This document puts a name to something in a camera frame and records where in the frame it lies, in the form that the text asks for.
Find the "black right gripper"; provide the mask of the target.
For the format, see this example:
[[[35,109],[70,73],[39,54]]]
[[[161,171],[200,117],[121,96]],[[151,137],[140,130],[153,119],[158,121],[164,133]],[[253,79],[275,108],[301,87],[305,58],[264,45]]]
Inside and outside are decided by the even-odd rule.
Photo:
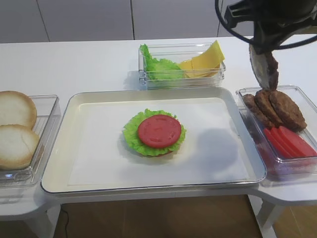
[[[224,14],[224,28],[237,38],[247,41],[233,31],[237,24],[253,22],[253,45],[257,54],[274,50],[291,49],[311,43],[304,40],[282,46],[296,33],[317,25],[315,0],[241,0],[228,5]]]

